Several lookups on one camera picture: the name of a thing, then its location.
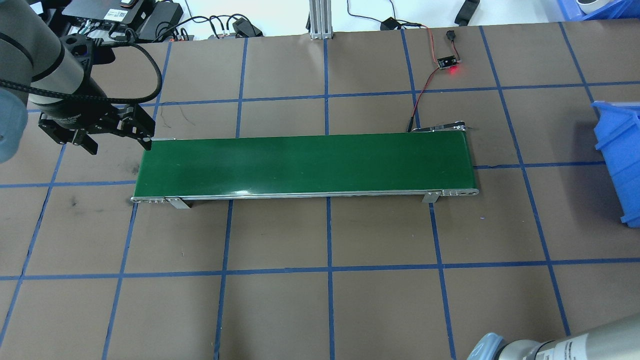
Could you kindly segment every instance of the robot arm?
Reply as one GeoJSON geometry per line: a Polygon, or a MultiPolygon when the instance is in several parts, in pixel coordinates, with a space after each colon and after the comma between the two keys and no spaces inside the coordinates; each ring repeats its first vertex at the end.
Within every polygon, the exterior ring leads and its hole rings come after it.
{"type": "Polygon", "coordinates": [[[25,0],[0,0],[0,162],[18,149],[27,99],[42,111],[40,128],[60,144],[71,142],[96,154],[98,145],[88,135],[113,133],[151,149],[155,122],[138,104],[160,91],[157,64],[139,45],[111,44],[142,51],[156,70],[158,84],[143,98],[108,98],[90,76],[98,45],[101,42],[77,34],[58,39],[25,0]]]}

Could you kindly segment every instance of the white label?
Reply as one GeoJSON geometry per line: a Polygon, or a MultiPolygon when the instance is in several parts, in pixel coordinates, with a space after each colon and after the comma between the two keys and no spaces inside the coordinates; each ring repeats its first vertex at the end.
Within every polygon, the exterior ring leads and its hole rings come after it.
{"type": "Polygon", "coordinates": [[[104,20],[122,21],[128,12],[127,10],[109,9],[107,15],[104,16],[104,20]]]}
{"type": "Polygon", "coordinates": [[[548,348],[545,351],[540,351],[536,354],[536,360],[553,360],[554,359],[554,349],[548,348]]]}
{"type": "Polygon", "coordinates": [[[589,334],[577,338],[561,341],[554,348],[554,360],[588,360],[587,337],[589,334]]]}

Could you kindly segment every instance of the blue plastic bin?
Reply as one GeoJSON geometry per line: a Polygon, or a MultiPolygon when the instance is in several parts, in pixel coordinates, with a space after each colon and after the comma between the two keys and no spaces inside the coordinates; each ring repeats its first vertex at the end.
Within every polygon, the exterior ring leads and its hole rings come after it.
{"type": "Polygon", "coordinates": [[[640,227],[640,102],[595,101],[600,121],[595,128],[613,185],[625,216],[622,222],[640,227]]]}
{"type": "Polygon", "coordinates": [[[575,0],[558,0],[566,20],[630,19],[640,17],[640,0],[612,0],[609,4],[585,15],[575,0]]]}

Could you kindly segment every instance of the red wire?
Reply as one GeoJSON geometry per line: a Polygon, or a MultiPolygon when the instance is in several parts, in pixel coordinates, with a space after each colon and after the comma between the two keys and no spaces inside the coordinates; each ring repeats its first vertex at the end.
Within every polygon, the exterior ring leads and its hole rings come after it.
{"type": "Polygon", "coordinates": [[[413,112],[411,113],[411,117],[415,116],[415,112],[418,109],[418,103],[420,102],[420,98],[422,97],[422,94],[424,94],[424,92],[427,90],[427,86],[429,86],[429,84],[431,83],[431,80],[433,80],[433,76],[436,74],[436,71],[440,70],[440,68],[435,69],[431,75],[429,75],[429,78],[427,79],[427,82],[424,84],[424,88],[422,88],[422,91],[420,92],[420,95],[418,95],[418,99],[415,101],[415,105],[413,106],[413,112]]]}
{"type": "Polygon", "coordinates": [[[422,27],[427,29],[427,32],[429,33],[429,38],[431,38],[431,58],[433,59],[433,62],[437,64],[438,61],[436,60],[436,54],[435,54],[434,45],[433,45],[433,33],[431,32],[431,29],[429,29],[428,26],[422,25],[422,27]]]}
{"type": "Polygon", "coordinates": [[[460,55],[458,54],[458,50],[456,49],[456,43],[451,40],[451,45],[453,46],[453,51],[456,53],[456,59],[460,61],[460,55]]]}

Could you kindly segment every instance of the conveyor belt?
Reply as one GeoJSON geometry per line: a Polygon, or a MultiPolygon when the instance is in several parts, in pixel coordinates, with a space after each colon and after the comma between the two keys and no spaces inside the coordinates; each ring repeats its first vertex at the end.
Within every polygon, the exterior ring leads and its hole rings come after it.
{"type": "Polygon", "coordinates": [[[354,195],[475,195],[462,130],[155,141],[134,202],[354,195]]]}

